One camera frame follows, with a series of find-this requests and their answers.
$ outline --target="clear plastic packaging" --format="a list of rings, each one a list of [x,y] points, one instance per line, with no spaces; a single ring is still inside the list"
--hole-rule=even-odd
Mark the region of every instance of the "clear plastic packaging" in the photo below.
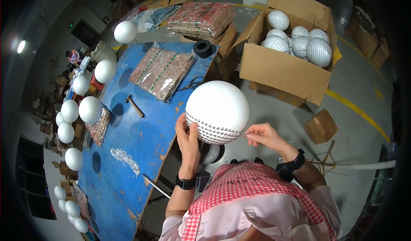
[[[156,98],[167,101],[194,63],[190,54],[153,46],[134,69],[129,81]]]
[[[168,19],[166,25],[167,27],[199,27],[214,31],[234,7],[234,3],[186,3]]]
[[[109,126],[111,113],[107,108],[103,107],[103,113],[98,122],[94,124],[85,124],[85,127],[90,132],[91,138],[97,146],[101,146],[106,135],[107,127]]]
[[[220,35],[225,31],[227,26],[233,22],[233,19],[236,15],[235,11],[229,11],[223,21],[218,25],[218,27],[209,31],[206,28],[202,27],[184,27],[184,26],[173,26],[168,27],[167,30],[170,31],[170,34],[183,34],[189,37],[198,38],[200,40],[208,40],[210,42],[216,40]]]

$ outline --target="blue table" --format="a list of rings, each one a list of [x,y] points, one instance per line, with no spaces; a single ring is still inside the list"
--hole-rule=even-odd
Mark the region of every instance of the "blue table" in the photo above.
[[[165,42],[162,49],[190,53],[193,43]],[[157,180],[175,138],[175,123],[185,110],[191,89],[175,93],[169,104],[128,82],[146,54],[147,49],[136,43],[129,46],[119,62],[113,81],[106,84],[100,98],[111,111],[110,125],[102,147],[92,144],[83,151],[84,166],[79,171],[79,186],[88,197],[90,226],[102,241],[132,241],[152,186],[146,186],[143,173]],[[206,59],[198,58],[183,79],[186,86],[195,76],[205,76],[216,53]],[[145,114],[141,118],[127,96]],[[111,149],[122,149],[138,163],[141,174],[136,176],[130,166],[116,160]]]

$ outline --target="pink shirt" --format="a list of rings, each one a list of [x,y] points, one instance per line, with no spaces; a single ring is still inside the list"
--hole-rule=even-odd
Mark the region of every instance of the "pink shirt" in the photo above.
[[[340,212],[331,188],[317,187],[309,196],[325,214],[337,239],[341,238]],[[183,217],[168,217],[159,240],[180,241],[187,218],[188,212]],[[330,240],[325,222],[310,226],[304,208],[295,197],[276,193],[241,197],[208,209],[201,215],[197,240],[237,240],[251,225],[275,241]]]

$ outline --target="gingham fabric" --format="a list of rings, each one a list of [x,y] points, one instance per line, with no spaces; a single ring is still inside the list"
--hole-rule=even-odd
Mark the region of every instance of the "gingham fabric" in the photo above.
[[[218,167],[211,184],[190,205],[181,240],[196,240],[201,214],[209,208],[239,197],[270,193],[293,195],[307,213],[310,224],[316,225],[325,221],[331,241],[336,240],[331,224],[304,190],[284,182],[274,169],[255,162],[224,164]]]

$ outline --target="warehouse floor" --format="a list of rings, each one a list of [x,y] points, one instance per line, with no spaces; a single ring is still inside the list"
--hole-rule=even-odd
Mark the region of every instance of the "warehouse floor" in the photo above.
[[[239,4],[243,2],[243,0],[199,1]],[[331,141],[326,144],[314,145],[303,130],[302,125],[316,112],[326,108],[339,129],[332,138],[335,140],[332,156],[336,163],[364,164],[378,162],[383,146],[388,147],[388,141],[381,132],[388,137],[391,134],[390,108],[393,68],[390,64],[385,63],[380,70],[377,70],[358,52],[356,46],[352,45],[354,44],[352,39],[344,31],[351,15],[351,0],[317,1],[332,8],[338,36],[337,46],[342,54],[342,59],[337,61],[334,67],[328,86],[332,92],[328,92],[319,107],[306,103],[300,108],[296,108],[271,96],[249,90],[249,81],[239,79],[238,72],[235,72],[230,82],[243,91],[250,106],[247,127],[254,123],[269,122],[287,141],[292,142],[296,148],[302,148],[306,153],[306,158],[319,158],[322,160]],[[235,10],[237,16],[234,19],[234,25],[239,34],[245,29],[249,20],[254,17],[254,12],[260,12],[259,9],[245,6],[237,6]],[[163,27],[155,32],[138,33],[136,39],[140,42],[180,41],[179,37],[169,37],[166,36],[166,33],[167,30]],[[112,47],[122,45],[114,40],[113,33],[110,30],[103,34],[103,40]],[[240,44],[237,51],[241,53],[242,50],[243,45]],[[382,131],[378,131],[375,128],[376,125],[381,127]],[[225,146],[225,154],[221,160],[206,165],[204,170],[213,175],[218,166],[230,162],[233,158],[239,161],[252,161],[257,156],[262,158],[265,164],[272,167],[275,167],[279,157],[278,154],[266,147],[249,147],[246,140],[239,138]],[[162,175],[173,182],[180,163],[181,159],[178,158],[178,153],[174,153],[172,150],[165,162]],[[361,213],[374,176],[375,170],[342,169],[335,169],[326,175],[327,184],[331,187],[341,212],[344,234],[351,230]],[[152,198],[156,196],[159,196],[159,193],[155,190]],[[167,202],[167,199],[163,199],[147,206],[143,215],[144,229],[157,234],[161,233]]]

